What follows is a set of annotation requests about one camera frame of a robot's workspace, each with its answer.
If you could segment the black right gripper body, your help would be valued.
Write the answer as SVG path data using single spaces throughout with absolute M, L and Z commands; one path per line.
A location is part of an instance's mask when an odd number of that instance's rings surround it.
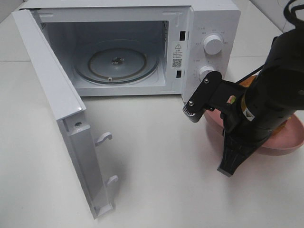
M 247 101 L 248 89 L 225 80 L 212 83 L 211 107 L 220 111 L 223 133 L 236 138 L 255 138 L 254 107 Z

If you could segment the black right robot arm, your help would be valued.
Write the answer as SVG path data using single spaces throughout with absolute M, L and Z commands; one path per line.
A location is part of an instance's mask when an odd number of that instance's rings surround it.
M 198 122 L 206 110 L 219 110 L 223 121 L 223 156 L 218 171 L 232 176 L 236 169 L 295 111 L 304 108 L 304 31 L 278 36 L 265 64 L 249 87 L 208 73 L 183 111 Z

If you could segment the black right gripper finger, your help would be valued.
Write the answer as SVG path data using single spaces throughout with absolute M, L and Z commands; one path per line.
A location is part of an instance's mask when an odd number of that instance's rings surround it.
M 246 143 L 233 134 L 224 133 L 222 160 L 217 170 L 227 177 L 231 177 L 236 169 L 255 151 L 254 145 Z
M 203 115 L 207 109 L 210 109 L 210 99 L 215 93 L 217 87 L 222 82 L 222 75 L 218 71 L 207 73 L 202 82 L 192 93 L 190 99 L 183 107 L 186 116 Z

